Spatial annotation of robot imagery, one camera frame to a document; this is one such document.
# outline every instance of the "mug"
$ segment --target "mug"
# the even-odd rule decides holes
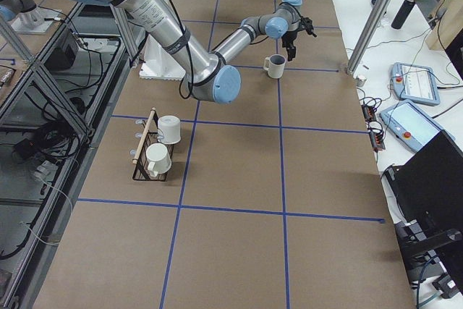
[[[176,116],[162,116],[158,120],[158,141],[172,145],[180,141],[180,119]]]
[[[150,145],[146,149],[145,155],[148,160],[148,171],[152,177],[167,173],[172,166],[171,156],[164,144],[156,143]]]
[[[273,54],[270,57],[266,57],[263,62],[263,69],[272,79],[279,79],[281,76],[283,76],[285,64],[286,58],[284,56],[281,54]]]

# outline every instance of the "black water bottle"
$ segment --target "black water bottle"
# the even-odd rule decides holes
[[[393,29],[400,29],[404,25],[405,20],[415,6],[415,0],[404,0],[402,6],[397,12],[394,21],[392,21],[391,27]]]

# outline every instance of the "black wire rack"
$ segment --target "black wire rack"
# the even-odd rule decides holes
[[[140,142],[138,143],[137,152],[135,153],[135,157],[132,159],[132,163],[135,165],[135,170],[133,171],[132,179],[134,181],[161,181],[165,182],[167,180],[167,173],[159,174],[156,177],[152,177],[150,172],[148,171],[148,164],[149,161],[146,158],[146,149],[158,142],[158,114],[155,108],[151,109],[150,116],[143,122],[143,134],[140,138]],[[156,126],[155,130],[151,130],[151,125],[154,124]],[[172,154],[174,153],[174,144],[173,145],[166,145],[167,151],[172,158]]]

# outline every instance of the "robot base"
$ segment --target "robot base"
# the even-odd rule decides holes
[[[185,70],[149,37],[145,48],[145,63],[140,70],[142,79],[181,80]]]
[[[43,18],[55,18],[56,16],[59,15],[59,12],[61,10],[56,10],[56,11],[50,11],[46,9],[38,9],[38,11],[41,12]],[[45,21],[41,25],[38,25],[35,28],[29,28],[22,24],[21,18],[18,17],[15,19],[12,23],[12,28],[14,31],[18,34],[39,34],[43,35],[47,32],[47,30],[51,27],[52,24],[54,24],[55,21]]]

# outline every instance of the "black monitor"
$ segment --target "black monitor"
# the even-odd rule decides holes
[[[439,132],[399,170],[391,185],[407,221],[417,220],[427,237],[463,232],[463,152]],[[463,291],[463,241],[435,249],[456,286]]]

